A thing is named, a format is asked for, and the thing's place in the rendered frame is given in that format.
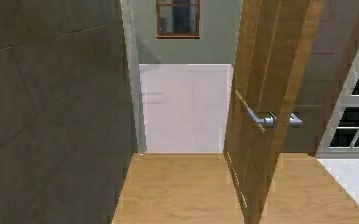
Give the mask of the white cabinet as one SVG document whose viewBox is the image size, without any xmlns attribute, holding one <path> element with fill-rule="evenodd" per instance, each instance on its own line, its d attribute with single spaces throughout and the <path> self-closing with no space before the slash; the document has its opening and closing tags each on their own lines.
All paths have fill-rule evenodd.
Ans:
<svg viewBox="0 0 359 224">
<path fill-rule="evenodd" d="M 230 64 L 142 64 L 147 151 L 222 152 L 232 74 Z"/>
</svg>

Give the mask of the brown framed window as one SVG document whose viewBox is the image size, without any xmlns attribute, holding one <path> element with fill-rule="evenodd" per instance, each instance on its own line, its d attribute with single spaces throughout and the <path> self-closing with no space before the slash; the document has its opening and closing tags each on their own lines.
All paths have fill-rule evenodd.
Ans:
<svg viewBox="0 0 359 224">
<path fill-rule="evenodd" d="M 200 0 L 156 0 L 158 39 L 198 39 Z"/>
</svg>

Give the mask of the brown wooden room door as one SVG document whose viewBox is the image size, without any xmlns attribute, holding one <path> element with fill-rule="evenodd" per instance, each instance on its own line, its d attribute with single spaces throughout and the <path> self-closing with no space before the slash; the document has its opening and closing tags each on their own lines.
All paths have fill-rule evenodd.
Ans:
<svg viewBox="0 0 359 224">
<path fill-rule="evenodd" d="M 325 0 L 242 0 L 224 156 L 243 216 L 260 224 Z M 254 123 L 272 112 L 274 128 Z"/>
</svg>

